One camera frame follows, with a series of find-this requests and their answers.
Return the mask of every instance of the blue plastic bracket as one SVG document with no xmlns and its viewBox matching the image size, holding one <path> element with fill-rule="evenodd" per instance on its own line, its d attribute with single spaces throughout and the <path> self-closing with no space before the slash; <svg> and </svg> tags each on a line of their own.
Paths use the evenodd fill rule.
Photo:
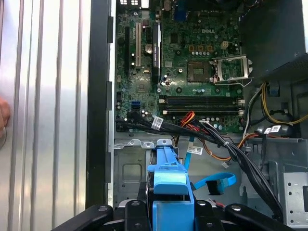
<svg viewBox="0 0 308 231">
<path fill-rule="evenodd" d="M 193 231 L 194 199 L 187 170 L 172 147 L 158 147 L 156 155 L 156 165 L 148 166 L 154 173 L 154 194 L 184 195 L 186 200 L 153 201 L 153 231 Z"/>
</svg>

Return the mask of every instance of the barcode sticker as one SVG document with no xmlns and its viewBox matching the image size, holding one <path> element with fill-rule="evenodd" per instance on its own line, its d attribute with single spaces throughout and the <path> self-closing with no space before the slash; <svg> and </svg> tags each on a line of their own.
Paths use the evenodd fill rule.
<svg viewBox="0 0 308 231">
<path fill-rule="evenodd" d="M 202 150 L 203 148 L 196 147 L 196 146 L 188 146 L 187 148 L 188 153 L 197 154 L 197 155 L 202 155 Z"/>
<path fill-rule="evenodd" d="M 280 128 L 281 128 L 281 125 L 275 125 L 271 128 L 270 133 L 279 132 Z"/>
<path fill-rule="evenodd" d="M 269 134 L 270 133 L 271 128 L 267 128 L 264 132 L 264 134 Z"/>
<path fill-rule="evenodd" d="M 163 121 L 164 121 L 164 119 L 162 119 L 158 116 L 155 116 L 151 128 L 153 128 L 155 130 L 159 130 L 160 126 L 162 126 Z"/>
</svg>

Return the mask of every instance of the chip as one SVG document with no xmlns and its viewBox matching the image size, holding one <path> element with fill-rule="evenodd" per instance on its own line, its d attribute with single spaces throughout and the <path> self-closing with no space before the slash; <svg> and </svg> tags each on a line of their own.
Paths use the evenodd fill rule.
<svg viewBox="0 0 308 231">
<path fill-rule="evenodd" d="M 146 93 L 149 91 L 150 81 L 137 81 L 136 82 L 136 92 Z"/>
<path fill-rule="evenodd" d="M 187 82 L 208 82 L 211 78 L 211 65 L 209 62 L 189 61 Z"/>
<path fill-rule="evenodd" d="M 177 33 L 171 33 L 170 35 L 170 43 L 171 44 L 177 44 L 178 41 L 178 34 Z"/>
<path fill-rule="evenodd" d="M 172 67 L 172 62 L 165 61 L 165 67 Z"/>
<path fill-rule="evenodd" d="M 149 25 L 149 20 L 144 19 L 144 20 L 142 21 L 142 25 L 143 25 L 143 26 L 148 26 L 148 25 Z"/>
</svg>

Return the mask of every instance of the blue sata port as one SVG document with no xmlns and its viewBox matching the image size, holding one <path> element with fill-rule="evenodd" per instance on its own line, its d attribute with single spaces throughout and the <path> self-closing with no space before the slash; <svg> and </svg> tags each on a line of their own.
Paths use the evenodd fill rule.
<svg viewBox="0 0 308 231">
<path fill-rule="evenodd" d="M 134 111 L 140 110 L 140 108 L 141 108 L 141 103 L 140 103 L 140 101 L 132 101 L 132 102 L 130 103 L 130 108 L 131 108 L 132 110 L 134 110 Z"/>
</svg>

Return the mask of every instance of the silver metal panel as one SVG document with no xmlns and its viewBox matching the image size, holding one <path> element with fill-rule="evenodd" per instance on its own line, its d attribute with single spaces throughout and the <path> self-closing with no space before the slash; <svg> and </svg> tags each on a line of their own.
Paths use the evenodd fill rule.
<svg viewBox="0 0 308 231">
<path fill-rule="evenodd" d="M 284 173 L 285 221 L 294 229 L 308 228 L 308 213 L 304 211 L 303 186 L 308 186 L 308 173 Z"/>
<path fill-rule="evenodd" d="M 0 230 L 50 230 L 85 209 L 89 41 L 88 0 L 4 1 Z"/>
<path fill-rule="evenodd" d="M 116 18 L 116 0 L 111 0 L 110 16 Z M 113 24 L 113 38 L 116 36 L 116 20 Z M 113 42 L 109 46 L 109 81 L 111 82 L 111 110 L 107 112 L 107 127 L 108 127 L 108 152 L 110 153 L 110 183 L 107 183 L 107 203 L 110 206 L 114 204 L 114 138 L 115 138 L 115 76 L 116 76 L 116 43 Z"/>
</svg>

